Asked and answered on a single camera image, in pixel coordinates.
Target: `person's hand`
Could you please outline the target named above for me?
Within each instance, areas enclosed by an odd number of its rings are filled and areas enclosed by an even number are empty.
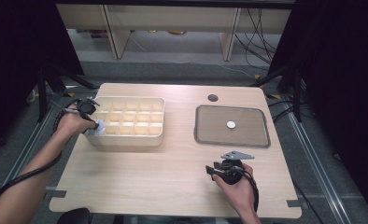
[[[253,169],[243,163],[245,171],[253,175]],[[254,192],[248,180],[242,177],[239,182],[234,185],[229,185],[218,175],[213,175],[216,184],[225,193],[231,207],[238,213],[244,223],[254,223],[258,220],[254,210]]]
[[[77,109],[75,105],[68,108]],[[83,119],[79,114],[65,113],[59,122],[57,131],[65,131],[70,136],[85,132],[87,129],[95,128],[93,121]]]

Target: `human arm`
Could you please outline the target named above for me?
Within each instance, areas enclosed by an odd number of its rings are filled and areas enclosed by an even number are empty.
[[[21,170],[19,175],[26,174],[53,161],[59,156],[73,135],[94,126],[94,122],[82,119],[79,114],[65,114],[50,140]],[[49,168],[45,172],[25,179],[7,189],[0,196],[0,223],[29,223],[44,197],[50,175],[51,169]]]
[[[253,169],[243,163],[246,172],[253,175]],[[261,223],[254,209],[254,191],[248,180],[242,177],[239,182],[234,185],[229,185],[218,175],[213,175],[216,184],[225,193],[231,207],[239,215],[244,224]]]

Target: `gray floor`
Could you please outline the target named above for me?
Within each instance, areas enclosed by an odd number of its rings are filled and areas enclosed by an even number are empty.
[[[129,43],[122,59],[116,61],[112,57],[107,39],[92,39],[87,33],[78,34],[69,30],[78,57],[82,62],[86,79],[94,84],[104,82],[137,82],[137,83],[165,83],[189,85],[231,85],[247,86],[254,81],[255,75],[264,77],[266,72],[248,66],[243,48],[236,41],[233,56],[229,62],[222,60],[218,34],[213,33],[186,33],[184,35],[171,35],[167,32],[149,33],[147,31],[132,32]],[[245,42],[245,36],[239,36]],[[267,35],[268,42],[276,46],[279,35]],[[266,57],[264,51],[257,49]],[[252,65],[265,68],[266,63],[255,57],[248,57]],[[265,94],[276,94],[276,85],[279,79],[265,84],[262,89]],[[64,80],[66,85],[77,86],[71,80]],[[76,97],[95,95],[96,91],[77,87],[70,89]],[[58,105],[69,101],[68,97],[53,96]],[[267,99],[268,104],[281,100]],[[285,104],[270,107],[272,116],[286,109]],[[317,118],[308,105],[302,106],[302,125],[310,140],[310,144],[320,160],[321,167],[327,174],[333,189],[337,192],[351,223],[368,223],[368,206],[361,197],[358,189],[347,173],[343,164],[334,159],[334,150],[328,138],[324,135]],[[51,118],[57,113],[57,107],[51,109]],[[25,147],[27,139],[32,135],[36,122],[37,101],[29,104],[21,111],[19,119],[7,134],[6,144],[0,147],[0,184],[3,183]],[[35,140],[33,146],[36,152],[49,138],[52,119],[47,120],[46,127]],[[295,132],[294,119],[285,116],[276,122],[276,131],[279,136],[283,152],[293,181],[304,192],[310,204],[315,208],[324,223],[343,223],[334,215],[334,209],[328,201],[328,195],[323,190],[323,184],[312,166],[304,145]],[[58,184],[64,165],[68,160],[75,138],[66,146],[63,158],[54,168],[45,200],[41,204],[32,223],[56,223],[61,214],[53,213],[48,209],[51,193]],[[319,223],[315,213],[304,200],[300,191],[298,197],[303,204],[303,215],[298,219],[271,219],[263,218],[262,223]],[[125,223],[141,218],[127,217]],[[113,223],[113,215],[94,215],[92,223]],[[225,220],[214,221],[226,223]]]

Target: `wooden table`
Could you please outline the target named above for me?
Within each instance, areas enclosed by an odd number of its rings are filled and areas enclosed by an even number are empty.
[[[210,102],[216,94],[217,102]],[[97,96],[156,96],[165,100],[163,142],[158,147],[94,147],[81,135],[64,169],[50,210],[88,207],[92,213],[179,217],[237,217],[224,194],[205,172],[206,165],[238,150],[255,156],[260,217],[297,218],[300,207],[276,129],[259,88],[115,84],[101,86]],[[266,116],[268,148],[199,144],[194,139],[198,105],[259,108]]]

